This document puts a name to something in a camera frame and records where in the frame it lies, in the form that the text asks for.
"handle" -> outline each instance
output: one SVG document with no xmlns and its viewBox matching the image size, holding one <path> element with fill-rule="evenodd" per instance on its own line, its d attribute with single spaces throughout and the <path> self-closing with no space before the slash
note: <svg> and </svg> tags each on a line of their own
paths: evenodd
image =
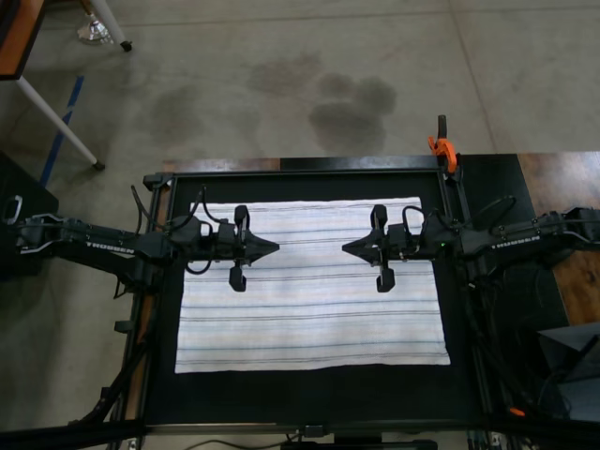
<svg viewBox="0 0 600 450">
<path fill-rule="evenodd" d="M 438 115 L 438 139 L 448 138 L 448 126 L 446 125 L 446 116 Z"/>
<path fill-rule="evenodd" d="M 10 206 L 11 202 L 16 202 L 17 207 L 15 208 L 14 216 L 7 217 L 8 207 Z M 4 210 L 2 211 L 2 221 L 4 223 L 6 223 L 7 225 L 13 225 L 14 223 L 16 223 L 17 219 L 19 218 L 19 214 L 21 213 L 22 206 L 23 206 L 23 197 L 21 197 L 20 195 L 15 195 L 12 198 L 8 198 L 8 200 L 4 203 Z"/>
</svg>

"metal stand base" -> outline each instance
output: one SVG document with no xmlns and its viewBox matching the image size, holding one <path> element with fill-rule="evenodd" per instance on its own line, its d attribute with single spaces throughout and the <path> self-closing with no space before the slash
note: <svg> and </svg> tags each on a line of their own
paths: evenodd
<svg viewBox="0 0 600 450">
<path fill-rule="evenodd" d="M 77 30 L 77 36 L 81 42 L 88 45 L 113 43 L 109 30 L 95 14 L 88 14 L 87 19 L 88 22 Z"/>
</svg>

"white cloth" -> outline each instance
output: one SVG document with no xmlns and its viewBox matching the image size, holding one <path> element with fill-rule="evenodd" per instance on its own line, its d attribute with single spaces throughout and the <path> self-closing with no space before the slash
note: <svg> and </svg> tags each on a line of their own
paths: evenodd
<svg viewBox="0 0 600 450">
<path fill-rule="evenodd" d="M 450 364 L 431 263 L 392 262 L 396 287 L 378 293 L 379 269 L 341 250 L 370 232 L 377 203 L 390 223 L 420 206 L 418 198 L 248 203 L 252 232 L 280 250 L 245 267 L 246 292 L 230 287 L 230 262 L 186 273 L 175 372 Z M 235 204 L 208 207 L 233 221 Z M 423 216 L 407 214 L 420 233 Z"/>
</svg>

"black table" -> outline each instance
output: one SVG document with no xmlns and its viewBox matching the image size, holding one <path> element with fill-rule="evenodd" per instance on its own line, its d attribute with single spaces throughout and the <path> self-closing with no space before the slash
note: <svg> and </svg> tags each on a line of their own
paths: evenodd
<svg viewBox="0 0 600 450">
<path fill-rule="evenodd" d="M 265 159 L 233 164 L 205 161 L 200 166 L 187 165 L 188 173 L 176 174 L 168 192 L 156 185 L 155 217 L 186 214 L 202 184 L 208 186 L 210 201 L 219 203 L 418 196 L 425 210 L 438 207 L 455 216 L 462 214 L 456 196 L 443 188 L 443 171 L 435 157 Z M 242 171 L 235 172 L 234 167 Z M 505 220 L 534 217 L 516 156 L 466 156 L 462 167 L 471 211 L 511 194 L 518 202 Z M 169 172 L 180 169 L 166 166 Z M 484 409 L 502 400 L 496 398 L 498 393 L 492 394 L 492 400 L 482 399 L 464 311 L 458 304 L 459 286 L 450 264 L 434 263 L 450 367 L 362 366 L 181 375 L 174 374 L 174 361 L 183 267 L 174 266 L 167 271 L 164 290 L 152 306 L 147 305 L 147 298 L 139 298 L 134 307 L 132 319 L 139 327 L 143 327 L 144 306 L 146 316 L 157 308 L 157 347 L 145 369 L 140 368 L 143 375 L 134 377 L 120 413 L 126 418 L 143 417 L 155 431 L 184 424 L 202 424 L 195 425 L 196 430 L 226 427 L 223 432 L 274 427 L 293 431 L 307 424 L 326 425 L 331 430 L 349 424 L 353 428 L 477 428 L 486 415 Z M 531 289 L 534 274 L 534 270 L 523 269 L 506 280 L 513 289 L 510 298 L 496 309 L 500 332 L 503 321 L 539 308 Z M 567 325 L 551 273 L 541 277 L 549 280 L 540 283 L 549 286 L 544 288 L 549 300 L 544 320 L 537 326 Z"/>
</svg>

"blue tape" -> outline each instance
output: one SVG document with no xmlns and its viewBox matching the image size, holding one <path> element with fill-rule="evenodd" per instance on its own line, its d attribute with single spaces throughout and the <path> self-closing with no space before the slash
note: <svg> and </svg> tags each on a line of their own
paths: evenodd
<svg viewBox="0 0 600 450">
<path fill-rule="evenodd" d="M 79 94 L 82 91 L 83 79 L 84 76 L 77 77 L 75 81 L 75 85 L 73 86 L 73 90 L 71 91 L 71 96 L 68 99 L 67 104 L 67 114 L 63 117 L 63 122 L 68 125 L 71 120 L 71 116 L 73 115 L 73 108 L 77 103 L 77 99 L 79 98 Z M 52 147 L 50 147 L 50 154 L 46 159 L 46 164 L 44 165 L 44 170 L 41 173 L 41 177 L 39 178 L 39 183 L 46 187 L 48 185 L 48 181 L 50 180 L 50 174 L 53 171 L 54 163 L 56 162 L 56 158 L 58 158 L 58 152 L 60 151 L 60 147 L 65 140 L 65 135 L 60 131 L 56 132 L 54 136 L 54 140 L 52 141 Z"/>
</svg>

